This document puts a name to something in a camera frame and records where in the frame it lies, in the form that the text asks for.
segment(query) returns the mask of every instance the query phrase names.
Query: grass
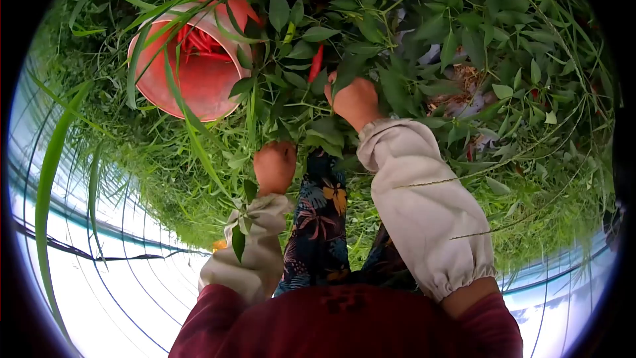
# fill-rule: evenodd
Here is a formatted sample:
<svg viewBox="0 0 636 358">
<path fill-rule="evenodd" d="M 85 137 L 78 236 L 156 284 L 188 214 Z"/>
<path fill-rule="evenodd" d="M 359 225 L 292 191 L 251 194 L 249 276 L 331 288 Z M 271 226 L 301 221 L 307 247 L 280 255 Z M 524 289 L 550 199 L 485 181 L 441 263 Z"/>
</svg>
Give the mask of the grass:
<svg viewBox="0 0 636 358">
<path fill-rule="evenodd" d="M 163 227 L 188 245 L 211 250 L 223 237 L 234 198 L 244 200 L 245 181 L 255 181 L 254 152 L 271 139 L 289 137 L 298 142 L 297 174 L 290 189 L 290 195 L 297 196 L 299 177 L 312 148 L 307 131 L 314 121 L 330 118 L 332 113 L 313 89 L 282 89 L 272 82 L 274 75 L 281 75 L 279 69 L 289 72 L 293 69 L 289 66 L 310 61 L 285 60 L 281 41 L 286 28 L 276 34 L 272 27 L 266 29 L 265 44 L 252 45 L 263 58 L 255 64 L 257 84 L 233 114 L 201 124 L 190 116 L 184 121 L 155 108 L 133 89 L 127 64 L 134 64 L 136 58 L 127 58 L 127 48 L 141 21 L 179 1 L 183 0 L 57 0 L 34 41 L 32 55 L 38 66 L 32 71 L 62 103 L 71 98 L 59 92 L 93 82 L 88 98 L 77 109 L 83 119 L 73 123 L 66 143 L 78 153 L 77 171 L 83 171 L 87 180 L 93 152 L 101 147 L 99 194 L 116 202 L 126 191 L 139 193 L 140 205 Z M 261 12 L 269 9 L 268 1 L 252 0 Z M 494 23 L 498 29 L 490 42 L 486 36 L 492 0 L 456 1 L 394 0 L 376 8 L 379 0 L 371 5 L 352 0 L 354 12 L 361 14 L 358 17 L 349 14 L 351 10 L 329 5 L 329 0 L 306 0 L 304 19 L 292 43 L 302 41 L 303 31 L 319 23 L 338 30 L 325 46 L 325 64 L 330 69 L 347 63 L 356 44 L 360 51 L 360 44 L 371 47 L 376 53 L 373 61 L 353 72 L 370 77 L 382 68 L 380 74 L 386 77 L 379 81 L 378 91 L 387 113 L 420 119 L 428 113 L 422 121 L 431 125 L 444 157 L 489 217 L 497 268 L 514 273 L 575 241 L 585 243 L 600 229 L 604 212 L 612 210 L 610 61 L 598 31 L 591 27 L 593 14 L 582 0 L 501 0 L 508 6 L 503 12 L 508 13 Z M 318 8 L 318 2 L 329 6 L 328 14 Z M 445 6 L 442 14 L 448 13 L 447 21 L 445 15 L 439 18 L 441 32 L 433 30 L 436 25 L 422 24 L 423 19 L 431 19 L 436 5 Z M 419 29 L 404 37 L 406 49 L 401 57 L 387 58 L 377 52 L 396 47 L 392 36 L 398 24 L 392 10 L 397 6 L 407 10 L 404 25 Z M 179 22 L 190 15 L 181 16 Z M 508 16 L 530 20 L 521 25 L 508 22 Z M 382 32 L 381 41 L 356 28 L 367 17 Z M 475 22 L 484 27 L 467 27 L 464 23 L 470 17 L 477 17 Z M 428 89 L 439 88 L 445 78 L 439 67 L 419 66 L 413 59 L 423 54 L 417 50 L 427 44 L 451 41 L 449 24 L 444 22 L 455 28 L 453 36 L 461 39 L 466 50 L 471 49 L 471 36 L 481 39 L 476 47 L 485 47 L 483 53 L 473 51 L 470 60 L 461 60 L 481 67 L 481 86 L 485 90 L 492 84 L 512 86 L 513 97 L 499 97 L 488 110 L 465 118 L 444 117 L 443 108 L 430 113 Z M 418 44 L 408 40 L 418 34 L 431 37 Z M 250 37 L 240 38 L 253 42 Z M 453 52 L 446 50 L 443 55 Z M 481 65 L 476 60 L 480 56 Z M 304 80 L 308 71 L 294 72 Z M 549 115 L 555 115 L 554 122 Z M 334 148 L 353 153 L 355 132 L 338 117 L 332 119 L 334 132 L 344 141 Z M 486 133 L 484 129 L 499 140 L 483 151 L 475 150 L 469 161 L 467 150 Z M 321 141 L 333 144 L 328 135 Z M 493 188 L 486 176 L 503 187 Z M 379 220 L 370 196 L 372 175 L 352 166 L 346 178 L 348 253 L 352 268 L 357 269 L 370 250 Z M 287 233 L 281 235 L 282 244 L 287 237 Z"/>
</svg>

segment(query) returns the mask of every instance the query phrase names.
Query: tropical print pants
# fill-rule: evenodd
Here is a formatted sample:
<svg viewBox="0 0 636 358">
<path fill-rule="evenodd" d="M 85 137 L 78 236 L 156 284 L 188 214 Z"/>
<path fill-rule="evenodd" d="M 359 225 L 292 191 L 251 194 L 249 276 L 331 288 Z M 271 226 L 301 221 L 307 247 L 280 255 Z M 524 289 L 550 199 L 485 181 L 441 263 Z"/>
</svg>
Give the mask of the tropical print pants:
<svg viewBox="0 0 636 358">
<path fill-rule="evenodd" d="M 346 251 L 345 176 L 338 158 L 315 149 L 307 158 L 284 270 L 274 296 L 312 285 L 368 283 L 418 291 L 383 224 L 362 269 L 351 272 Z"/>
</svg>

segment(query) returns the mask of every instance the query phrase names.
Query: chili pepper plant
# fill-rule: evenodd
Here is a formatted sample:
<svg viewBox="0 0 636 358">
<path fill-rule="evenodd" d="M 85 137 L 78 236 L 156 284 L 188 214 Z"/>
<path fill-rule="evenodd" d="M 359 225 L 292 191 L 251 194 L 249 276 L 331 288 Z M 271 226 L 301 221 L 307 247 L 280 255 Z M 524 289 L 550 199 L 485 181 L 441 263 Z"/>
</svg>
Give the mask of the chili pepper plant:
<svg viewBox="0 0 636 358">
<path fill-rule="evenodd" d="M 379 219 L 372 175 L 355 156 L 357 133 L 324 96 L 333 70 L 333 95 L 366 77 L 386 116 L 430 127 L 488 216 L 501 271 L 588 243 L 613 211 L 616 86 L 584 0 L 248 0 L 263 25 L 248 20 L 242 33 L 223 32 L 253 50 L 252 63 L 238 54 L 252 70 L 232 89 L 240 107 L 201 123 L 175 85 L 186 114 L 177 119 L 135 89 L 129 64 L 139 54 L 129 58 L 127 48 L 137 33 L 140 42 L 156 39 L 139 29 L 144 20 L 198 2 L 165 29 L 184 41 L 187 20 L 212 1 L 56 0 L 31 51 L 37 66 L 30 72 L 44 99 L 81 115 L 66 138 L 76 171 L 87 184 L 99 176 L 94 189 L 112 203 L 134 195 L 183 242 L 212 249 L 230 211 L 244 210 L 256 192 L 254 152 L 270 140 L 292 140 L 298 166 L 291 196 L 298 196 L 310 150 L 342 159 L 348 254 L 353 269 L 362 265 Z M 207 47 L 190 49 L 215 52 L 206 36 L 190 36 Z M 69 107 L 73 88 L 87 81 L 86 98 Z"/>
</svg>

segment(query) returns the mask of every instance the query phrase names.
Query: right hand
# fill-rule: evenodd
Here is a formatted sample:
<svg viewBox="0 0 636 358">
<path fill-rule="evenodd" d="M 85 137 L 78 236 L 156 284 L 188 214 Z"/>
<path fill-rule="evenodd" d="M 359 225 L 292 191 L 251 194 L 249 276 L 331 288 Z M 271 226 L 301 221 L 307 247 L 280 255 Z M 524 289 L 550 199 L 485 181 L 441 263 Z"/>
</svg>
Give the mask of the right hand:
<svg viewBox="0 0 636 358">
<path fill-rule="evenodd" d="M 285 195 L 296 172 L 296 147 L 289 141 L 272 141 L 254 154 L 258 196 Z"/>
<path fill-rule="evenodd" d="M 336 72 L 331 72 L 329 82 L 333 82 L 336 76 Z M 384 117 L 378 110 L 378 93 L 375 92 L 375 87 L 370 81 L 356 77 L 350 85 L 336 94 L 334 103 L 331 102 L 330 83 L 324 85 L 327 101 L 333 110 L 345 118 L 358 133 L 366 124 Z"/>
</svg>

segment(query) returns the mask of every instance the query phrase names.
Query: red shirt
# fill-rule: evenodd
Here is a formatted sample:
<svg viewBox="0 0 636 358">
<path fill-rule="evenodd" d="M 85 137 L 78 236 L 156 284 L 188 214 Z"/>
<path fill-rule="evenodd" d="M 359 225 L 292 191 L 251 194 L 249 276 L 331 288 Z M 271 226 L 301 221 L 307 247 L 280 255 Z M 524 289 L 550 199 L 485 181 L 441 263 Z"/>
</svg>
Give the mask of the red shirt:
<svg viewBox="0 0 636 358">
<path fill-rule="evenodd" d="M 521 357 L 522 350 L 499 293 L 453 321 L 429 298 L 370 285 L 306 287 L 250 307 L 234 290 L 208 285 L 169 358 Z"/>
</svg>

